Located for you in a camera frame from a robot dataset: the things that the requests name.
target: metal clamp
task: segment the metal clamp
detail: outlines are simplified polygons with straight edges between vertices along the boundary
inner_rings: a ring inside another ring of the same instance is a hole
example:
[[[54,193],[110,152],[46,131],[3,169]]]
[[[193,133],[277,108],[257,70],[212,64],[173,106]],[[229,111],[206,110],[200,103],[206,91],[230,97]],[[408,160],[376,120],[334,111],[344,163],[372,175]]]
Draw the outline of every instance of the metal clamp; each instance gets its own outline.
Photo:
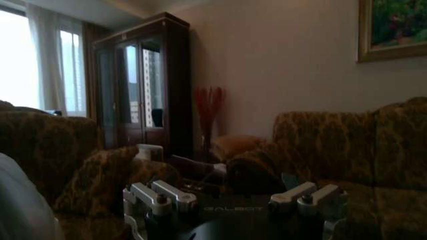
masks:
[[[161,180],[150,183],[150,189],[170,198],[180,213],[188,213],[194,210],[197,206],[196,195],[180,191]]]
[[[130,225],[135,240],[146,239],[143,210],[141,205],[150,209],[154,216],[165,216],[171,210],[171,202],[163,195],[157,194],[139,182],[133,183],[129,189],[122,189],[123,223]]]
[[[316,184],[305,182],[286,192],[273,194],[269,198],[268,209],[274,213],[285,213],[290,210],[292,204],[298,197],[313,193],[317,190]]]
[[[345,224],[346,201],[348,193],[332,184],[297,199],[297,211],[302,216],[317,213],[322,216],[322,240],[332,239],[336,226]]]

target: sofa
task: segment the sofa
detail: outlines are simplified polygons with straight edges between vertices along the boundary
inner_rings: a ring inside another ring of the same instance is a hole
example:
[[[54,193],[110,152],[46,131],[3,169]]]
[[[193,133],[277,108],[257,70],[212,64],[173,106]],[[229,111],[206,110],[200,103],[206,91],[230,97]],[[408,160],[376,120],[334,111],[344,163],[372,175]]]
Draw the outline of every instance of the sofa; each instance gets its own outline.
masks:
[[[427,239],[427,97],[362,113],[281,113],[272,141],[234,156],[226,170],[242,191],[258,175],[278,191],[282,172],[340,186],[346,225],[333,239]]]
[[[102,149],[95,123],[15,110],[0,102],[0,153],[25,172],[58,219],[66,240],[131,239],[122,218],[122,188],[180,175],[162,162],[134,160],[135,146]]]

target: painting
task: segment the painting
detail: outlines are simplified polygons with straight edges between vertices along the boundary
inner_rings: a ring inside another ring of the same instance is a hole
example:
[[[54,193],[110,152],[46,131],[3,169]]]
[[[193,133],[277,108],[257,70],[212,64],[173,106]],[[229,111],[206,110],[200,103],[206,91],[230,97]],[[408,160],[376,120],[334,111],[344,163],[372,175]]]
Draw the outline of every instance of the painting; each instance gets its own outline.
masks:
[[[427,0],[358,0],[358,62],[427,55]]]

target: sheer curtain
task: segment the sheer curtain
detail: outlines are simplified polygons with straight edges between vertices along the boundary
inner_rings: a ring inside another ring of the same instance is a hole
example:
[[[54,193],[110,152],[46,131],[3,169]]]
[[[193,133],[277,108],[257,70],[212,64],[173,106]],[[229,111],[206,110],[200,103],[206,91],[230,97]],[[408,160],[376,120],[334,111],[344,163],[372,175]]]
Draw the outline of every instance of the sheer curtain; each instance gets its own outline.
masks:
[[[38,67],[39,108],[86,116],[82,23],[26,4]]]
[[[82,24],[62,16],[59,22],[61,72],[65,86],[65,107],[69,116],[86,116]]]
[[[65,113],[65,94],[61,73],[59,23],[57,13],[26,4],[26,18],[38,69],[38,104],[43,110]]]

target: wall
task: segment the wall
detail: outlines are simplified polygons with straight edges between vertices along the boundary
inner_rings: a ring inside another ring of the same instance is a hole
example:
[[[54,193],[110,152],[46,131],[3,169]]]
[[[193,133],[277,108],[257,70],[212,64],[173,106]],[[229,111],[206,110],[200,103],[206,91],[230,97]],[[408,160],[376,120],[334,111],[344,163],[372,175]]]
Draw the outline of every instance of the wall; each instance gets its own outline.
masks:
[[[173,14],[192,27],[192,85],[226,90],[220,134],[269,138],[278,112],[427,96],[427,57],[356,63],[357,0],[213,0]]]

